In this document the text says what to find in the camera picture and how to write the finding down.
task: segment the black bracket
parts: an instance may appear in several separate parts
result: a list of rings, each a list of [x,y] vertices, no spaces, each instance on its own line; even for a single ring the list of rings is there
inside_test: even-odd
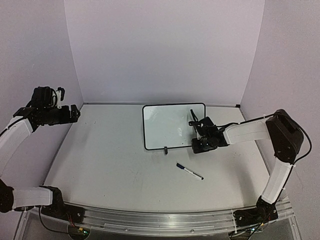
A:
[[[72,222],[80,224],[84,220],[85,209],[79,206],[65,204],[62,198],[62,193],[57,187],[41,186],[53,192],[53,201],[49,206],[43,206],[41,213],[43,215],[69,221],[68,216],[71,217]]]
[[[278,212],[274,204],[269,204],[259,197],[256,207],[245,210],[237,210],[233,213],[238,227],[246,227],[262,222],[268,223],[278,219]]]

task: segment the metal base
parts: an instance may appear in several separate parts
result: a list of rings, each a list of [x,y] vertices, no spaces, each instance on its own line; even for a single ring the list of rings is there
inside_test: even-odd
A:
[[[289,200],[278,202],[276,209],[277,221],[294,216]],[[236,227],[236,220],[233,216],[235,210],[151,213],[84,206],[84,218],[80,226],[110,233],[138,236],[204,236],[240,230],[241,227]]]

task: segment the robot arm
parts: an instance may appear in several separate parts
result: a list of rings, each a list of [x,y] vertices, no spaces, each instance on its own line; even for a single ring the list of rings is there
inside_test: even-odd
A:
[[[7,163],[22,142],[39,126],[68,124],[78,121],[80,112],[76,105],[61,106],[65,90],[61,87],[34,89],[31,101],[20,108],[6,128],[0,133],[0,177]],[[54,191],[48,187],[10,187],[0,180],[0,212],[28,210],[34,206],[50,206],[54,201]]]
[[[216,126],[209,117],[189,122],[198,134],[192,139],[192,149],[195,154],[215,150],[218,147],[270,139],[276,157],[275,165],[267,185],[259,197],[256,207],[234,212],[239,227],[253,225],[278,218],[275,204],[284,188],[300,151],[304,135],[299,126],[282,109],[270,115],[269,118],[258,118],[242,123],[229,123]]]

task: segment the cable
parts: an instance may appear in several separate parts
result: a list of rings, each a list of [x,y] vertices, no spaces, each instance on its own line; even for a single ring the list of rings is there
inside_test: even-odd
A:
[[[41,218],[41,208],[42,208],[42,206],[39,207],[39,219],[40,219],[40,222],[41,222],[42,226],[43,226],[45,229],[47,229],[47,230],[50,231],[50,232],[59,233],[59,234],[68,234],[68,235],[69,235],[69,233],[66,232],[66,231],[57,231],[57,230],[52,230],[52,229],[48,228],[48,227],[44,224],[44,222],[42,221],[42,218]]]
[[[247,230],[252,229],[252,228],[255,228],[255,227],[257,227],[257,226],[259,226],[259,223],[258,223],[258,224],[255,224],[255,225],[252,225],[252,226],[249,226],[249,227],[246,227],[246,228],[243,228],[243,229],[240,229],[240,230],[239,230],[240,232],[238,232],[238,233],[236,233],[235,231],[233,231],[233,232],[229,235],[229,238],[232,238],[232,237],[236,237],[236,236],[238,236],[238,235],[241,235],[241,234],[245,233]]]
[[[1,133],[0,133],[0,137],[6,132],[8,131],[13,125],[15,125],[16,123],[22,121],[23,119],[26,119],[25,117],[19,118],[18,120],[14,121],[13,123],[11,123],[7,128],[5,128]]]

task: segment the black wire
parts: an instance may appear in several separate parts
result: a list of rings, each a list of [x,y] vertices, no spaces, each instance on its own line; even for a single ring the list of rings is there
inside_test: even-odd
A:
[[[0,137],[6,132],[8,131],[13,125],[15,125],[16,123],[22,121],[23,119],[26,119],[25,117],[19,118],[18,120],[14,121],[13,123],[11,123],[7,128],[5,128],[1,133],[0,133]]]
[[[236,231],[233,231],[229,237],[232,238],[235,234],[240,234],[240,233],[243,233],[243,232],[246,232],[247,230],[249,229],[252,229],[252,228],[255,228],[259,226],[259,223],[258,224],[255,224],[255,225],[252,225],[252,226],[249,226],[249,227],[246,227],[246,228],[243,228],[243,229],[240,229],[239,232],[236,233]]]
[[[50,231],[50,232],[54,232],[54,233],[69,234],[69,233],[66,232],[66,231],[57,231],[57,230],[52,230],[52,229],[48,228],[48,227],[44,224],[44,222],[42,221],[42,218],[41,218],[41,208],[42,208],[42,207],[39,207],[39,219],[40,219],[40,222],[41,222],[42,226],[43,226],[45,229],[47,229],[47,230]]]
[[[258,227],[256,227],[253,232],[250,234],[250,236],[247,238],[247,240],[250,240],[252,235],[258,230],[258,228],[261,227],[262,224],[264,224],[265,220],[267,220],[267,218],[270,216],[271,212],[274,210],[275,205],[273,205],[273,207],[271,208],[270,212],[265,216],[265,218],[262,220],[262,222],[259,224]]]

